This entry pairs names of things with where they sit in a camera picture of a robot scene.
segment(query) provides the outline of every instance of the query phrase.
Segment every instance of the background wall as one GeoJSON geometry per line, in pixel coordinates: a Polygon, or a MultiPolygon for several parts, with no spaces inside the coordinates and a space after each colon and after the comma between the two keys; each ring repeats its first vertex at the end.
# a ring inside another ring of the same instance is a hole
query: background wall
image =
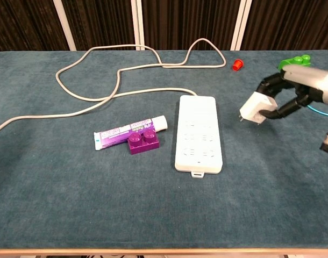
{"type": "MultiPolygon", "coordinates": [[[[187,49],[200,37],[222,50],[328,49],[328,0],[54,1],[77,50],[135,43],[187,49]]],[[[55,7],[53,0],[0,0],[0,51],[72,49],[55,7]]]]}

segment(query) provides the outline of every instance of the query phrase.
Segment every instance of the blue cable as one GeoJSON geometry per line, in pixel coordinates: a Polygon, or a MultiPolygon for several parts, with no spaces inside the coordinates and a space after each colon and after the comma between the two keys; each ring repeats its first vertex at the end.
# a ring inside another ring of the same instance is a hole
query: blue cable
{"type": "Polygon", "coordinates": [[[310,105],[308,105],[308,108],[311,109],[312,111],[318,113],[318,114],[322,114],[322,115],[328,117],[328,113],[325,113],[325,112],[323,112],[323,111],[319,111],[318,109],[315,109],[314,107],[312,107],[312,106],[310,106],[310,105]]]}

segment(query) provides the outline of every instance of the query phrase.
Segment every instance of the plug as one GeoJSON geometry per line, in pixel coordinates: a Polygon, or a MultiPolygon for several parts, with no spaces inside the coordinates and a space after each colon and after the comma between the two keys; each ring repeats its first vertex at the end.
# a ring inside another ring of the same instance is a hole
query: plug
{"type": "Polygon", "coordinates": [[[259,113],[260,110],[273,111],[277,108],[274,98],[255,91],[241,107],[240,116],[243,119],[262,124],[266,117],[259,113]]]}

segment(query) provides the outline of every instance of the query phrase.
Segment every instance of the purple toothpaste tube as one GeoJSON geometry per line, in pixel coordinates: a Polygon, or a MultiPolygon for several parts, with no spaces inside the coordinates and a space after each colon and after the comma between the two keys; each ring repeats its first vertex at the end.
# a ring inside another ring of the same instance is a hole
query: purple toothpaste tube
{"type": "Polygon", "coordinates": [[[168,124],[165,116],[154,117],[105,132],[94,133],[95,149],[98,151],[116,144],[127,142],[128,137],[132,133],[137,132],[143,134],[144,130],[148,128],[155,130],[156,132],[167,129],[168,124]]]}

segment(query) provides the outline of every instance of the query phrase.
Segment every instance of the table edge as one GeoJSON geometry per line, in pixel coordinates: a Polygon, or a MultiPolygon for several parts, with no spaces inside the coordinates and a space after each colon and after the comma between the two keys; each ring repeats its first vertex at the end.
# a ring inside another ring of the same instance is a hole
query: table edge
{"type": "Polygon", "coordinates": [[[204,254],[324,254],[313,248],[179,248],[179,249],[0,249],[0,255],[204,255],[204,254]]]}

